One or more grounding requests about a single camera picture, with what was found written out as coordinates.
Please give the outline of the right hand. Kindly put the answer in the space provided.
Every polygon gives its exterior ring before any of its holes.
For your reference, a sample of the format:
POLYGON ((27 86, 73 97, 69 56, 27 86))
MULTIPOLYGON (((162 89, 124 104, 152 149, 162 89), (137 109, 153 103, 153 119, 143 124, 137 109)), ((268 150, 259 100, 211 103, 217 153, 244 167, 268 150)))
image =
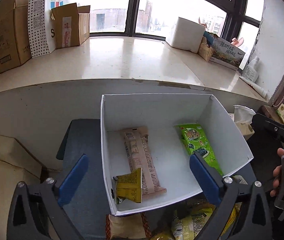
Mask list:
MULTIPOLYGON (((284 155, 284 149, 279 148, 277 150, 277 154, 279 155, 280 158, 282 158, 282 156, 284 155)), ((275 197, 277 195, 277 189, 279 187, 279 176, 281 175, 281 170, 282 170, 282 166, 279 165, 273 171, 274 180, 273 180, 273 184, 272 184, 273 189, 270 192, 271 197, 275 197)))

